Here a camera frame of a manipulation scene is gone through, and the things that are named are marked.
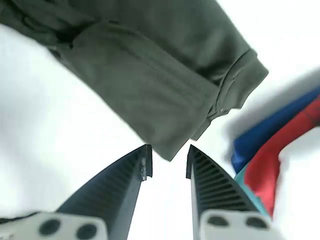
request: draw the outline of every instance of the white background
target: white background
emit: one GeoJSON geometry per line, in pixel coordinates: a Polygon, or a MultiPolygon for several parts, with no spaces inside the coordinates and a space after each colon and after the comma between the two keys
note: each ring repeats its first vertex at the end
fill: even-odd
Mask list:
{"type": "MultiPolygon", "coordinates": [[[[191,189],[185,179],[190,144],[234,176],[235,137],[320,84],[319,1],[219,2],[270,74],[242,110],[215,119],[172,162],[153,153],[153,178],[141,186],[129,240],[192,240],[191,189]]],[[[0,217],[54,211],[100,170],[142,144],[44,47],[0,25],[0,217]]],[[[277,218],[275,223],[288,239],[294,236],[290,231],[307,231],[290,229],[289,222],[277,218]]]]}

